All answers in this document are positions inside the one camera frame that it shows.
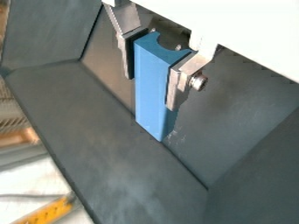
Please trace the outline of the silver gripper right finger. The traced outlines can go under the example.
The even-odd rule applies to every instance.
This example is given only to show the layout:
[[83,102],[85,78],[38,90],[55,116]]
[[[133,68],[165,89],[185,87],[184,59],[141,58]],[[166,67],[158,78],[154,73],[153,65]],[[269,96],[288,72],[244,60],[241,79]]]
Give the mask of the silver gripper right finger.
[[212,62],[218,42],[208,36],[193,34],[190,38],[193,52],[172,67],[166,106],[176,111],[189,98],[190,90],[202,91],[209,78],[202,74],[204,67]]

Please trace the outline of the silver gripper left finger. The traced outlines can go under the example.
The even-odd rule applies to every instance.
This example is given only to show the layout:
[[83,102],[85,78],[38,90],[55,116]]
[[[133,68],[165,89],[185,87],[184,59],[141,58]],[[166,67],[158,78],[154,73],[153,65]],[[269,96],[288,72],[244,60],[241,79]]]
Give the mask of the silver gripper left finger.
[[122,52],[126,77],[135,78],[134,42],[147,34],[142,26],[137,4],[130,0],[103,0],[110,21],[117,31],[118,48]]

